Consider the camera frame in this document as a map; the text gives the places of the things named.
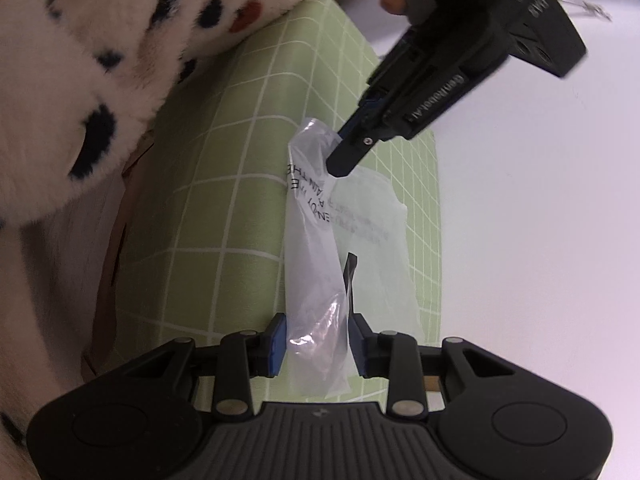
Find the ridged black surface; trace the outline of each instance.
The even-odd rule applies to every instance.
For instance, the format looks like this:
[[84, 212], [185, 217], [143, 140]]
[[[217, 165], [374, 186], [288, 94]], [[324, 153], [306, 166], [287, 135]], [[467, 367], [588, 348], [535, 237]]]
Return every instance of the ridged black surface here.
[[418, 424], [377, 403], [267, 403], [243, 424], [217, 428], [180, 480], [470, 480]]

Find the green checkered tablecloth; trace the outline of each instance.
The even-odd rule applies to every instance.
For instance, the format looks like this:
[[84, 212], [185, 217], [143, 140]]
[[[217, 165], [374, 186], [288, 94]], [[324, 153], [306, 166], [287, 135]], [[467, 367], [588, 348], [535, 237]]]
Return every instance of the green checkered tablecloth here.
[[[284, 310], [287, 143], [304, 117], [338, 129], [377, 65], [333, 0], [307, 0], [177, 89], [156, 119], [148, 186], [118, 273], [111, 366], [176, 336], [215, 344], [262, 330]], [[391, 179], [406, 229], [424, 342], [440, 327], [440, 214], [433, 134], [380, 142], [363, 161]], [[286, 371], [256, 378], [255, 399], [299, 400]], [[380, 399], [352, 378], [332, 400]], [[200, 399], [210, 395], [205, 381]]]

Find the red spot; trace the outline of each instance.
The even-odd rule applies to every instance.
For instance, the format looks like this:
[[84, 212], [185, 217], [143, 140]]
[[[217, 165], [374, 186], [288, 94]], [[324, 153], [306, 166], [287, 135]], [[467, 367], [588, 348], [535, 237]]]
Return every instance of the red spot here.
[[242, 9], [236, 10], [236, 20], [231, 24], [229, 32], [240, 32], [245, 30], [249, 25], [255, 23], [262, 14], [262, 3], [258, 0], [248, 0], [242, 6]]

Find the circular indentation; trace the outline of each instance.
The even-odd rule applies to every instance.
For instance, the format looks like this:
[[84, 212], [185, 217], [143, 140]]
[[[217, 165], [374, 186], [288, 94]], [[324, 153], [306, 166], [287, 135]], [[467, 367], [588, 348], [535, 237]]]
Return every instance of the circular indentation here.
[[516, 48], [524, 56], [530, 56], [531, 55], [531, 49], [525, 43], [523, 43], [520, 40], [516, 40]]
[[391, 410], [398, 416], [418, 416], [424, 411], [424, 406], [417, 400], [398, 400]]
[[133, 406], [104, 404], [76, 416], [73, 431], [88, 446], [120, 447], [137, 440], [147, 425], [145, 413]]
[[240, 399], [225, 399], [216, 404], [216, 410], [222, 415], [242, 415], [248, 409], [247, 403]]
[[542, 50], [540, 47], [536, 47], [536, 52], [538, 53], [538, 55], [540, 56], [540, 59], [548, 65], [553, 65], [553, 61], [551, 61], [551, 58], [549, 57], [549, 54], [547, 54], [544, 50]]
[[494, 413], [492, 423], [502, 438], [523, 446], [548, 446], [566, 432], [562, 413], [535, 402], [509, 404]]

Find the metal screw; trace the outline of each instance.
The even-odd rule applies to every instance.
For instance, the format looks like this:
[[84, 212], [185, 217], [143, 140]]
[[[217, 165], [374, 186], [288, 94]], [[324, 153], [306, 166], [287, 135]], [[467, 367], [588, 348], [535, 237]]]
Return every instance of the metal screw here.
[[222, 415], [242, 415], [248, 409], [247, 403], [240, 399], [225, 399], [216, 404], [216, 410]]
[[424, 411], [424, 406], [417, 400], [398, 400], [391, 410], [398, 416], [418, 416]]

